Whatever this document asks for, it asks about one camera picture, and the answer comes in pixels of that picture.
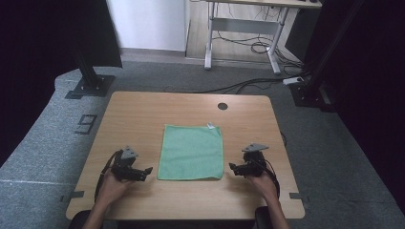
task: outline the desk leg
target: desk leg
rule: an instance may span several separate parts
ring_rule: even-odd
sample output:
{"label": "desk leg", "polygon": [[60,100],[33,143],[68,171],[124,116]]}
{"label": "desk leg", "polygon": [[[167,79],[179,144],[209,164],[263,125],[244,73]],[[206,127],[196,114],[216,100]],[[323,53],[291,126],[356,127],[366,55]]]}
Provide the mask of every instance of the desk leg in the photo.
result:
{"label": "desk leg", "polygon": [[267,48],[267,55],[268,55],[268,58],[270,59],[271,67],[273,68],[273,71],[275,74],[281,74],[280,68],[277,63],[277,59],[274,56],[274,51],[276,50],[277,43],[280,40],[280,35],[281,35],[281,32],[283,31],[283,27],[284,27],[284,23],[286,22],[287,14],[288,14],[288,8],[283,8],[282,12],[281,12],[281,19],[280,19],[279,25],[277,27],[277,32],[274,34],[271,47]]}
{"label": "desk leg", "polygon": [[208,22],[208,42],[206,43],[205,47],[205,65],[204,68],[206,70],[211,69],[211,60],[212,60],[212,24],[214,23],[214,9],[215,9],[215,2],[208,3],[209,8],[209,22]]}

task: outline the green cloth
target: green cloth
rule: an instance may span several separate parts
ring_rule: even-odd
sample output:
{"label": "green cloth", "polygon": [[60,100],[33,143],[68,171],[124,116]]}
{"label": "green cloth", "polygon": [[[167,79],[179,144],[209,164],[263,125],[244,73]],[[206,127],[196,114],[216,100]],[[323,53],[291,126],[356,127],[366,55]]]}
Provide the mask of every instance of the green cloth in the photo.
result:
{"label": "green cloth", "polygon": [[166,125],[158,179],[221,179],[224,148],[221,129]]}

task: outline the white wall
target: white wall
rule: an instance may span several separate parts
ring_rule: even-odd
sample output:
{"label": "white wall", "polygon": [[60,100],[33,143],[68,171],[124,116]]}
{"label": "white wall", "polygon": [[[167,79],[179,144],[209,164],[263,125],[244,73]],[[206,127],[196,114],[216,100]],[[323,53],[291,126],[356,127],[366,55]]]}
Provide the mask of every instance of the white wall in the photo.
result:
{"label": "white wall", "polygon": [[185,51],[188,0],[107,0],[121,48]]}

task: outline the table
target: table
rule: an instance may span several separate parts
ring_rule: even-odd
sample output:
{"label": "table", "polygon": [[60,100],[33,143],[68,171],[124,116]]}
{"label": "table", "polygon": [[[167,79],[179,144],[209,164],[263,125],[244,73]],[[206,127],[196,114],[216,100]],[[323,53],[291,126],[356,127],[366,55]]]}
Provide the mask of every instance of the table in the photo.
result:
{"label": "table", "polygon": [[[226,110],[218,105],[225,103]],[[224,139],[224,176],[220,180],[157,180],[165,124],[221,127]],[[92,149],[66,212],[71,219],[94,204],[100,171],[113,152],[132,147],[139,157],[133,167],[153,167],[144,182],[136,182],[117,201],[107,219],[254,219],[254,210],[266,206],[252,185],[234,176],[228,163],[243,164],[242,149],[251,142],[269,146],[263,154],[281,185],[285,215],[300,219],[305,210],[298,193],[288,155],[268,97],[230,94],[168,94],[115,92],[101,121]]]}
{"label": "table", "polygon": [[[209,23],[208,23],[208,42],[205,47],[205,63],[206,70],[211,69],[212,60],[212,32],[213,31],[235,31],[245,33],[259,33],[273,35],[273,42],[269,48],[266,48],[267,55],[270,60],[271,67],[275,74],[280,74],[280,68],[274,56],[277,43],[280,39],[283,30],[288,9],[289,8],[307,8],[319,9],[322,4],[319,0],[316,3],[299,0],[205,0],[209,4]],[[267,21],[254,21],[254,20],[241,20],[233,18],[219,18],[214,16],[215,4],[231,3],[231,4],[245,4],[245,5],[260,5],[281,7],[281,16],[277,22]]]}

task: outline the person's left hand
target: person's left hand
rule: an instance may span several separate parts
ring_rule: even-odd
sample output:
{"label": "person's left hand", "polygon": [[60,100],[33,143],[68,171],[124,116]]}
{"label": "person's left hand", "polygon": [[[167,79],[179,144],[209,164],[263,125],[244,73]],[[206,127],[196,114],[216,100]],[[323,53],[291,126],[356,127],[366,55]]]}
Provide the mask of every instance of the person's left hand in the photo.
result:
{"label": "person's left hand", "polygon": [[122,197],[128,190],[129,186],[133,183],[135,182],[132,180],[117,180],[113,172],[111,172],[111,169],[108,169],[104,175],[96,201],[103,201],[105,204],[110,205]]}

